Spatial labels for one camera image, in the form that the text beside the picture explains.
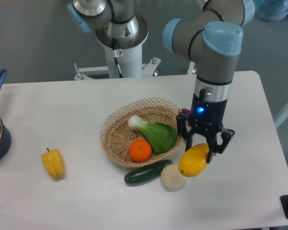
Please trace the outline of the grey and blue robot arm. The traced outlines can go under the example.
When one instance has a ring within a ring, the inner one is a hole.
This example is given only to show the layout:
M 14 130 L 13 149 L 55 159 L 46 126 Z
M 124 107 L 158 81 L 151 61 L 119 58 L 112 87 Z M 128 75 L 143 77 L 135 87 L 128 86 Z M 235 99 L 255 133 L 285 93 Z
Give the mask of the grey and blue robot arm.
M 207 162 L 222 153 L 235 132 L 223 127 L 228 95 L 241 52 L 242 27 L 254 16 L 251 0 L 201 0 L 202 13 L 192 20 L 173 19 L 162 34 L 164 46 L 197 65 L 191 113 L 177 116 L 178 135 L 192 146 L 194 134 L 206 138 Z M 75 24 L 94 31 L 105 49 L 111 78 L 142 77 L 146 20 L 132 0 L 71 0 Z

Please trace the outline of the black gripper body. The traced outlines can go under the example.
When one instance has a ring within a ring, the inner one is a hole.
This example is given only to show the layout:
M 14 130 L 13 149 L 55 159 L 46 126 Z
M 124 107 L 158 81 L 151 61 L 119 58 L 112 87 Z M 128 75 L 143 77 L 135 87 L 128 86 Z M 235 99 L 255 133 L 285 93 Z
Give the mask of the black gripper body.
M 227 101 L 209 101 L 207 89 L 200 89 L 199 95 L 194 93 L 191 114 L 188 116 L 191 131 L 212 138 L 221 132 Z

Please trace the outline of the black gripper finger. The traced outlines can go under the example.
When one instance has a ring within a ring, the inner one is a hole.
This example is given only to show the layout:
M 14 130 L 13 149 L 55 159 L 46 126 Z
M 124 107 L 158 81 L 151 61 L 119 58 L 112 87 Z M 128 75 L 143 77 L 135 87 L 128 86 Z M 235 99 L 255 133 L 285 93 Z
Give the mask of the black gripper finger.
M 186 114 L 180 113 L 176 116 L 177 120 L 177 133 L 179 137 L 182 137 L 186 142 L 185 151 L 189 150 L 192 147 L 194 130 L 191 128 L 187 129 L 186 124 Z
M 218 144 L 217 141 L 218 133 L 220 133 L 222 139 L 221 144 Z M 205 129 L 205 137 L 209 151 L 206 162 L 210 163 L 214 156 L 222 154 L 234 135 L 235 131 L 233 129 L 225 128 L 222 124 L 218 127 L 207 127 Z

